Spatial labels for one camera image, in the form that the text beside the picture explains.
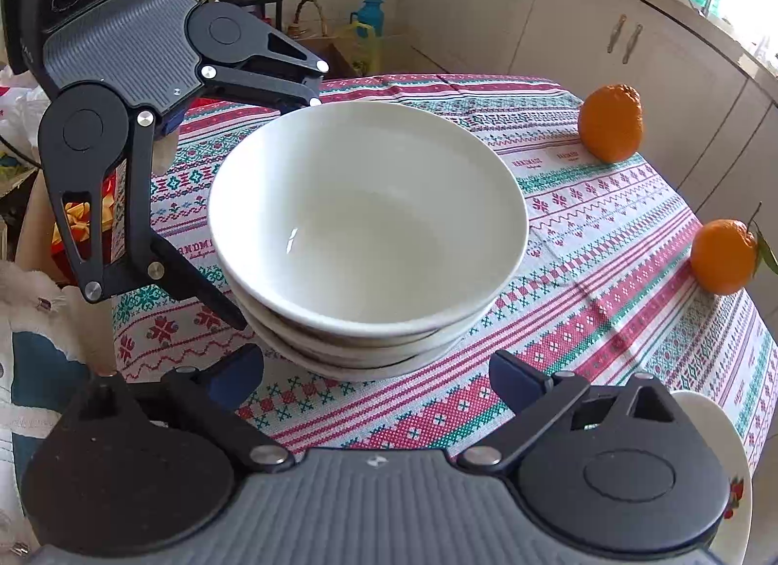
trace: stacked bowls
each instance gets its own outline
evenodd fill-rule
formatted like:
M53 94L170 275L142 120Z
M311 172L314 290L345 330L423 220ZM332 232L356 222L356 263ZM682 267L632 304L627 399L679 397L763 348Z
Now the stacked bowls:
M348 381L441 358L488 312L528 238L524 197L489 147L378 102L301 109L246 137L208 217L258 338Z

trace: mandarin orange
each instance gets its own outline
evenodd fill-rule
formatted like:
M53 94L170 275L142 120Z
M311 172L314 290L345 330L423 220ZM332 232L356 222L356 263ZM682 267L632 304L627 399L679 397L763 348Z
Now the mandarin orange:
M731 295L753 277L758 246L754 234L739 220L714 220L694 236L691 269L706 291Z
M643 139L638 92L627 85L597 89L581 105L578 135L589 152L605 163L629 159Z

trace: plastic bag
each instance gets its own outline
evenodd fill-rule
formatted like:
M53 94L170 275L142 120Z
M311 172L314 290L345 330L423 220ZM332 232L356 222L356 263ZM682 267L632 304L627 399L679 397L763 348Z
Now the plastic bag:
M38 81L28 70L25 73L16 75L9 65L0 71L0 86L9 86L11 88L36 88Z
M40 86L0 88L0 135L16 150L36 161L40 160L38 127L50 103ZM13 150L3 148L10 156L17 156Z

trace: gray ridged surface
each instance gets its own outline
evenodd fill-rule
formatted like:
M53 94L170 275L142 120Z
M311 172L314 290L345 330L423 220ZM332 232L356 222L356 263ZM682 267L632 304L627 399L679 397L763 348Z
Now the gray ridged surface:
M196 536L122 565L606 565L558 543L521 513L495 478L468 476L440 451L314 449L293 470L252 476ZM43 548L34 565L97 565ZM698 551L660 561L709 565Z
M200 84L200 58L184 32L196 4L108 0L52 34L44 45L44 66L59 88L104 82L128 105L164 113Z

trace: patterned tablecloth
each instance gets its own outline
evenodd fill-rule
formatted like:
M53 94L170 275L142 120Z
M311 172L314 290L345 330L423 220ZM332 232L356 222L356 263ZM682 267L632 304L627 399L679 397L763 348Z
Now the patterned tablecloth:
M753 468L776 397L778 349L746 293L715 297L689 265L699 223L639 155L606 166L577 137L581 101L537 78L394 75L332 82L325 102L402 102L446 117L500 154L524 190L530 239L519 274L438 363L390 381L344 383L269 354L239 414L290 450L311 446L446 447L476 442L512 414L489 387L499 348L546 372L599 385L643 369L724 407ZM227 291L205 208L227 153L277 116L220 103L188 113L174 167L152 182L152 223ZM206 367L254 338L197 300L151 286L114 301L119 370L149 381Z

